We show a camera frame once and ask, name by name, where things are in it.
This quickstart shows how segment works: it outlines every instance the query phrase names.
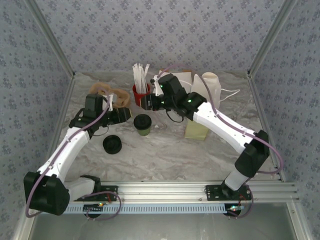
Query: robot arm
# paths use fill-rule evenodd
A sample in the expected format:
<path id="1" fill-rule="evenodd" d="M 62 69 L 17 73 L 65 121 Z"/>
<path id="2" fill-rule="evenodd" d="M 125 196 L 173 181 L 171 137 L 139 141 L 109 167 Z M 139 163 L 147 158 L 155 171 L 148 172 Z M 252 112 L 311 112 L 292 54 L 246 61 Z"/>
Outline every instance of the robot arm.
<path id="1" fill-rule="evenodd" d="M 88 94 L 85 99 L 85 106 L 71 120 L 69 129 L 61 144 L 54 151 L 52 156 L 41 166 L 37 172 L 28 172 L 23 180 L 24 192 L 26 200 L 36 184 L 37 180 L 42 176 L 40 183 L 37 185 L 30 202 L 30 208 L 61 215 L 67 208 L 70 201 L 91 194 L 97 186 L 99 187 L 98 178 L 91 176 L 81 176 L 72 182 L 65 182 L 66 175 L 72 163 L 80 150 L 90 141 L 93 134 L 100 127 L 119 124 L 127 121 L 131 117 L 128 108 L 112 108 L 104 113 L 102 118 L 86 130 L 80 131 L 73 138 L 73 134 L 81 128 L 95 121 L 107 106 L 104 100 L 112 102 L 112 95 L 107 100 L 105 96 L 99 94 Z"/>
<path id="2" fill-rule="evenodd" d="M 223 181 L 224 195 L 231 196 L 238 191 L 243 184 L 254 177 L 259 168 L 269 156 L 269 148 L 251 137 L 241 134 L 230 128 L 218 119 L 213 112 L 212 105 L 196 92 L 186 93 L 177 77 L 172 74 L 151 80 L 155 91 L 141 99 L 141 107 L 145 110 L 176 111 L 180 116 L 187 117 L 209 128 L 221 138 L 225 139 L 239 154 L 233 170 Z M 258 133 L 250 130 L 217 111 L 225 121 L 242 129 L 243 133 L 249 133 L 268 142 L 268 135 L 260 130 Z"/>

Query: green cup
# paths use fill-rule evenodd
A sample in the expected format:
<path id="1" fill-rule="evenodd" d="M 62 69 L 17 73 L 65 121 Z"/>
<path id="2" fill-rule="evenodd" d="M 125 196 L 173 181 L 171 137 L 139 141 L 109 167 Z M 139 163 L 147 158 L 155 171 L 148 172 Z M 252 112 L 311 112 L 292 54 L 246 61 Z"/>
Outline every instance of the green cup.
<path id="1" fill-rule="evenodd" d="M 146 114 L 139 114 L 133 120 L 133 125 L 141 136 L 146 136 L 150 133 L 151 118 Z"/>

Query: red cup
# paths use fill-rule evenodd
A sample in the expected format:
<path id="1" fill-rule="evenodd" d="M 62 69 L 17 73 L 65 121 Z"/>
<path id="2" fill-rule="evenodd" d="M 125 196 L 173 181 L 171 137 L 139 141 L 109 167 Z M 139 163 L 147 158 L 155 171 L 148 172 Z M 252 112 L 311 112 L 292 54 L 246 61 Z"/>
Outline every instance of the red cup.
<path id="1" fill-rule="evenodd" d="M 139 107 L 141 107 L 141 106 L 140 106 L 140 99 L 141 99 L 143 96 L 150 94 L 150 85 L 149 85 L 148 83 L 147 83 L 147 87 L 148 87 L 148 92 L 145 93 L 145 94 L 139 94 L 139 93 L 137 93 L 136 85 L 133 85 L 133 87 L 132 87 L 135 104 L 137 104 Z"/>

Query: black bottle cap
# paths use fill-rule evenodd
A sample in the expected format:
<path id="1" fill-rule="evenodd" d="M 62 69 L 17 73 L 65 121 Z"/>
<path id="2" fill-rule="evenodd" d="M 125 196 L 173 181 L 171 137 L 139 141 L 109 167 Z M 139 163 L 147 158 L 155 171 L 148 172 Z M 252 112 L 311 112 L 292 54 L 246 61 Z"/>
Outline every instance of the black bottle cap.
<path id="1" fill-rule="evenodd" d="M 151 118 L 146 114 L 139 114 L 133 120 L 134 127 L 137 130 L 146 130 L 151 127 Z"/>
<path id="2" fill-rule="evenodd" d="M 117 154 L 122 148 L 120 137 L 116 135 L 107 136 L 103 140 L 103 148 L 108 154 Z"/>

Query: blue patterned wall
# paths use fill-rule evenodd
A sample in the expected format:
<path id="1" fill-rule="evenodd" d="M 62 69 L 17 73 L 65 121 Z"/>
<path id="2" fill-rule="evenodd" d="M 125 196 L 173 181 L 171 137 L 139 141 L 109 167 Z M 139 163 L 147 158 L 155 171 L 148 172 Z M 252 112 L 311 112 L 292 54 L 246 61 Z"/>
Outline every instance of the blue patterned wall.
<path id="1" fill-rule="evenodd" d="M 23 0 L 0 1 L 0 239 L 25 205 L 23 178 L 45 161 L 69 77 Z"/>
<path id="2" fill-rule="evenodd" d="M 75 71 L 247 70 L 283 0 L 37 0 Z"/>
<path id="3" fill-rule="evenodd" d="M 301 0 L 254 77 L 268 123 L 320 239 L 320 2 Z"/>

